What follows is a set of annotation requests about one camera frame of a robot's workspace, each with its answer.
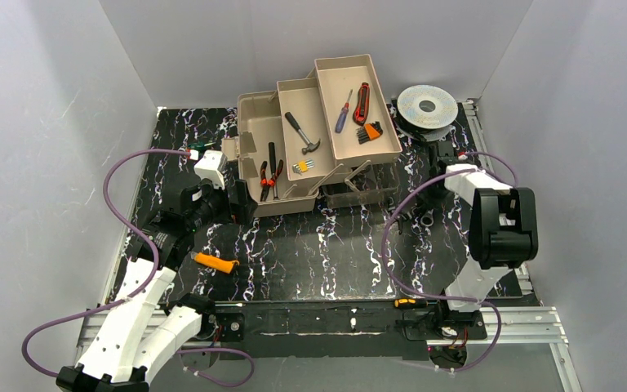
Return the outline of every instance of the spool center hole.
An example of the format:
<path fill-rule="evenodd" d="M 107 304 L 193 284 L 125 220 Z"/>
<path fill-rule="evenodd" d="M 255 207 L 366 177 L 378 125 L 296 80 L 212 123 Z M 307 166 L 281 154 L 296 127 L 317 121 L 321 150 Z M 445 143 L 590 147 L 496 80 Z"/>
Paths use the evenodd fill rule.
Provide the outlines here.
<path fill-rule="evenodd" d="M 436 109 L 436 105 L 430 100 L 422 100 L 420 102 L 420 109 L 427 113 L 433 112 Z"/>

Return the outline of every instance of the gray floor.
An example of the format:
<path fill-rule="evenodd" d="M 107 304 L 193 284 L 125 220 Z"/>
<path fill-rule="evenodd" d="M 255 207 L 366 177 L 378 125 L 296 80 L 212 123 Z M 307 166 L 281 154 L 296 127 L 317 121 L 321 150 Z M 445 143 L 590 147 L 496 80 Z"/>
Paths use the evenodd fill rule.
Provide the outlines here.
<path fill-rule="evenodd" d="M 483 346 L 470 346 L 470 358 L 482 353 Z M 209 373 L 226 381 L 236 381 L 248 371 L 246 361 L 218 361 Z M 180 360 L 173 358 L 162 368 L 152 390 L 195 392 L 225 390 L 210 381 L 183 372 Z M 451 377 L 409 367 L 390 358 L 276 358 L 258 359 L 256 373 L 244 391 L 408 391 L 498 390 L 500 392 L 563 391 L 549 345 L 498 345 L 479 366 Z"/>

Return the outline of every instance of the blue screwdriver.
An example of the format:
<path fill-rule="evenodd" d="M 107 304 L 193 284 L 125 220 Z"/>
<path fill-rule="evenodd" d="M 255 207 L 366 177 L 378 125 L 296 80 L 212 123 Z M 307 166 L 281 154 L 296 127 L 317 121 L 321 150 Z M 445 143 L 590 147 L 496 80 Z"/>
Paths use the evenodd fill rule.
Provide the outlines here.
<path fill-rule="evenodd" d="M 351 89 L 349 90 L 349 95 L 347 96 L 347 102 L 345 102 L 345 106 L 342 107 L 340 116 L 337 118 L 336 133 L 342 132 L 342 128 L 345 126 L 345 120 L 347 119 L 347 113 L 349 112 L 349 98 L 352 98 Z"/>

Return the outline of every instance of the beige tray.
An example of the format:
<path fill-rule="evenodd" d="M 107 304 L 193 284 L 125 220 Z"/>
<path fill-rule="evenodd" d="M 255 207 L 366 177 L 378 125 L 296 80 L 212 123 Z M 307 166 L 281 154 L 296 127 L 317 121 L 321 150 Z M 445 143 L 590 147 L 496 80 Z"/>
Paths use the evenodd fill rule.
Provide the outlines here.
<path fill-rule="evenodd" d="M 371 56 L 316 59 L 315 64 L 323 112 L 336 163 L 343 163 L 346 167 L 357 167 L 367 160 L 370 164 L 394 161 L 402 152 L 402 146 L 386 108 Z M 357 93 L 362 82 L 369 83 L 371 90 L 367 123 L 380 122 L 384 133 L 380 138 L 360 145 L 357 140 L 359 125 L 352 120 L 352 114 L 357 105 Z M 350 88 L 354 93 L 349 102 L 349 115 L 342 132 L 336 133 L 335 125 Z"/>
<path fill-rule="evenodd" d="M 296 185 L 289 181 L 287 176 L 280 176 L 276 185 L 280 200 L 273 200 L 271 189 L 268 200 L 260 201 L 259 170 L 263 161 L 269 161 L 268 143 L 270 141 L 275 142 L 277 160 L 285 159 L 280 103 L 277 99 L 269 102 L 269 97 L 274 93 L 275 91 L 267 91 L 239 96 L 236 151 L 226 153 L 228 156 L 233 154 L 237 158 L 239 177 L 247 182 L 249 194 L 258 204 L 254 211 L 256 218 L 311 211 L 314 209 L 318 196 L 318 187 L 311 189 Z M 270 166 L 266 174 L 270 178 Z"/>
<path fill-rule="evenodd" d="M 335 184 L 345 180 L 345 177 L 351 170 L 342 166 L 336 167 L 331 150 L 330 136 L 328 135 L 326 121 L 323 117 L 318 80 L 316 78 L 308 78 L 278 82 L 278 97 L 280 99 L 280 113 L 282 114 L 282 126 L 284 129 L 287 178 L 297 184 L 313 185 L 335 170 L 336 172 L 325 179 L 323 184 Z M 302 131 L 313 143 L 317 140 L 321 141 L 321 145 L 316 151 L 307 154 L 301 152 L 306 143 L 284 118 L 287 112 L 292 113 L 301 126 Z M 305 173 L 295 173 L 292 165 L 307 159 L 313 159 L 315 166 Z"/>

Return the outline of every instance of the spool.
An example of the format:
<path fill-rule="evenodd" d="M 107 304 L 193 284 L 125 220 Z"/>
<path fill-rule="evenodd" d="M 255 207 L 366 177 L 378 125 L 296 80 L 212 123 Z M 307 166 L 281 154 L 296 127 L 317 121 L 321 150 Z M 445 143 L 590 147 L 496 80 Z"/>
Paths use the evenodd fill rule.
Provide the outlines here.
<path fill-rule="evenodd" d="M 451 124 L 458 117 L 458 103 L 441 88 L 412 86 L 394 103 L 398 129 L 413 139 L 439 140 L 455 129 Z"/>

